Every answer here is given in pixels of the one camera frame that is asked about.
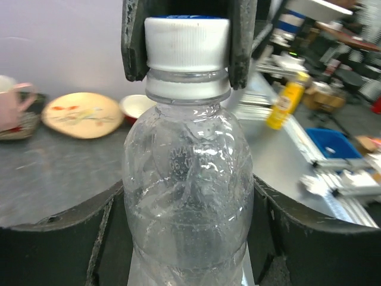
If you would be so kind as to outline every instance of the dark floor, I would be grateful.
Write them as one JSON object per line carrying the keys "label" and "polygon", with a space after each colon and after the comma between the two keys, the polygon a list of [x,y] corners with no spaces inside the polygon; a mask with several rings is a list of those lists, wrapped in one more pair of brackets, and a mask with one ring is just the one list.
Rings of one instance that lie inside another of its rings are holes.
{"label": "dark floor", "polygon": [[[294,116],[303,128],[317,127],[317,120],[308,119],[310,114],[311,110],[300,103]],[[335,118],[352,137],[358,135],[381,136],[381,114],[371,112],[368,103],[347,104],[335,113]],[[342,132],[334,122],[328,122],[325,127]]]}

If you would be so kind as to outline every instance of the wooden desk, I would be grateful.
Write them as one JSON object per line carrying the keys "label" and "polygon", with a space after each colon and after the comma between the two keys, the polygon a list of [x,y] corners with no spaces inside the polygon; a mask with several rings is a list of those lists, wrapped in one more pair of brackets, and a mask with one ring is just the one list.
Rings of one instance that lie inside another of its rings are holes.
{"label": "wooden desk", "polygon": [[316,22],[316,26],[319,29],[334,36],[339,42],[342,42],[345,45],[348,45],[352,48],[358,48],[358,49],[363,49],[366,51],[374,51],[374,52],[381,51],[381,49],[373,43],[362,42],[362,41],[353,39],[352,35],[345,33],[346,30],[344,28],[343,28],[343,31],[336,31],[319,22]]}

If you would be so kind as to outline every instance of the yellow bottle cap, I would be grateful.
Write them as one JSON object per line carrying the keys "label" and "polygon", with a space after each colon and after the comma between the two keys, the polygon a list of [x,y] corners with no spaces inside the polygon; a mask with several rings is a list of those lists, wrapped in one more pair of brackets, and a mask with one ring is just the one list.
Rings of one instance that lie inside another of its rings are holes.
{"label": "yellow bottle cap", "polygon": [[296,76],[297,81],[306,82],[310,79],[310,76],[307,73],[304,73],[303,71],[299,71],[298,75]]}

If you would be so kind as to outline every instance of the mug handle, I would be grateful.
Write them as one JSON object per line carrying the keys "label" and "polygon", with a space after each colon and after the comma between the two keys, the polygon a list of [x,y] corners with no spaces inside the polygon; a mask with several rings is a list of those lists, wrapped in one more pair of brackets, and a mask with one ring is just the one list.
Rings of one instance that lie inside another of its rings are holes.
{"label": "mug handle", "polygon": [[18,105],[18,111],[22,112],[28,109],[37,99],[36,88],[31,83],[18,83],[13,86],[14,89],[30,88],[32,91],[28,97]]}

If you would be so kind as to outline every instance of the white bottle cap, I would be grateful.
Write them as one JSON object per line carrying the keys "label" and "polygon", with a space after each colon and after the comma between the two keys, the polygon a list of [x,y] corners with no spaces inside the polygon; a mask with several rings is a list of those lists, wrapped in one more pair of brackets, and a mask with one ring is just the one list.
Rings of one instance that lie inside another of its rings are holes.
{"label": "white bottle cap", "polygon": [[227,67],[230,21],[179,15],[145,20],[147,65],[165,72],[212,72]]}

